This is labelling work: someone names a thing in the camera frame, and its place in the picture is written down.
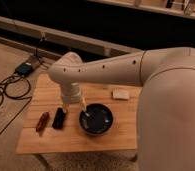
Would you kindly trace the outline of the beige cylindrical gripper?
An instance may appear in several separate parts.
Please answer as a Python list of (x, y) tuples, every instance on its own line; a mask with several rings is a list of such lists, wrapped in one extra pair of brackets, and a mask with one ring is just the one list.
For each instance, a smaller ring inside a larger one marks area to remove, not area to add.
[[(81, 89), (78, 83), (62, 84), (60, 86), (62, 101), (62, 110), (64, 113), (68, 112), (68, 105), (78, 103), (81, 100)], [(80, 101), (80, 107), (85, 112), (87, 110), (87, 104), (85, 101)]]

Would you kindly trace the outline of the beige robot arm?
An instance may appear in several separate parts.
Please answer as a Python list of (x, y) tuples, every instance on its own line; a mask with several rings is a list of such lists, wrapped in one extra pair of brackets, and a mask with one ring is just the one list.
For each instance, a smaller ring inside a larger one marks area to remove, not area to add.
[(84, 63), (68, 52), (48, 70), (66, 104), (81, 83), (138, 86), (140, 171), (195, 171), (195, 48), (146, 50)]

